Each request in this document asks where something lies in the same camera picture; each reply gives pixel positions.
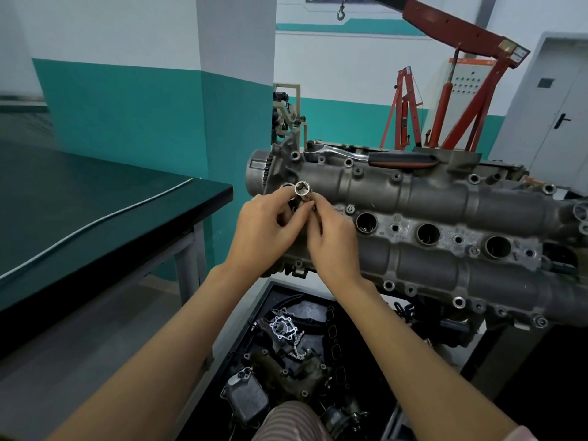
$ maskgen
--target black workbench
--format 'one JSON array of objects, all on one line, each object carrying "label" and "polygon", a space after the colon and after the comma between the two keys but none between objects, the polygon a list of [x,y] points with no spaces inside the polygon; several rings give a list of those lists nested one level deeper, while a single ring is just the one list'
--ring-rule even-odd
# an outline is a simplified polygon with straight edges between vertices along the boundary
[{"label": "black workbench", "polygon": [[[189,179],[0,142],[0,275],[105,215]],[[232,186],[193,179],[84,231],[0,280],[0,357],[105,289],[128,286],[175,255],[185,301],[202,281],[202,220]]]}]

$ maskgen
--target forearm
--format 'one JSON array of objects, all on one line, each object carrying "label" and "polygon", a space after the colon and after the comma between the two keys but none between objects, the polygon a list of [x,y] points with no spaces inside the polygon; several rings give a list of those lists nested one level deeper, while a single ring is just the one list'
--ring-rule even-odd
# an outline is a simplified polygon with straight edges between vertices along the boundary
[{"label": "forearm", "polygon": [[181,310],[49,439],[164,439],[217,335],[254,280],[224,265],[212,269]]},{"label": "forearm", "polygon": [[419,441],[501,441],[517,425],[438,356],[373,285],[336,294]]}]

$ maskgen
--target floor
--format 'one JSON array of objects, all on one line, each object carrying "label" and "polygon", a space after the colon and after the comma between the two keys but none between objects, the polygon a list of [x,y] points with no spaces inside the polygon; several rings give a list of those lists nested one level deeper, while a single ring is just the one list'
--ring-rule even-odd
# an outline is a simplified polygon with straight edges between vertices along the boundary
[{"label": "floor", "polygon": [[[316,274],[278,281],[332,298]],[[192,394],[177,432],[202,396],[244,326],[268,279],[258,280],[239,302],[213,346],[215,360]],[[394,299],[385,297],[393,304]],[[180,309],[177,284],[148,276],[140,285],[98,297],[69,318],[0,362],[0,434],[40,441],[61,424]],[[454,349],[462,366],[474,347]]]}]

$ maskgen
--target workbench leg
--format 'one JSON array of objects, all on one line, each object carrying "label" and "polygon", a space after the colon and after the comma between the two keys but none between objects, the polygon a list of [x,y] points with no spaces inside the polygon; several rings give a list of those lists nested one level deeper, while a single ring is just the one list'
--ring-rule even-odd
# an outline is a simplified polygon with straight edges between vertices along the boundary
[{"label": "workbench leg", "polygon": [[202,222],[194,226],[194,241],[175,254],[180,299],[184,305],[206,277],[206,252]]}]

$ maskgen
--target door handle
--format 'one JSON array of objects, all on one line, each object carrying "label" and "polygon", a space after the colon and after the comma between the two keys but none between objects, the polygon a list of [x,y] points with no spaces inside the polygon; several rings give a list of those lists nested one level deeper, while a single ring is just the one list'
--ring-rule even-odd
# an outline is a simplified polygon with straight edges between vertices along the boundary
[{"label": "door handle", "polygon": [[562,113],[562,115],[559,117],[559,119],[557,119],[557,122],[555,123],[555,126],[553,127],[553,129],[557,130],[564,120],[567,120],[568,122],[571,121],[571,119],[566,119],[565,113]]}]

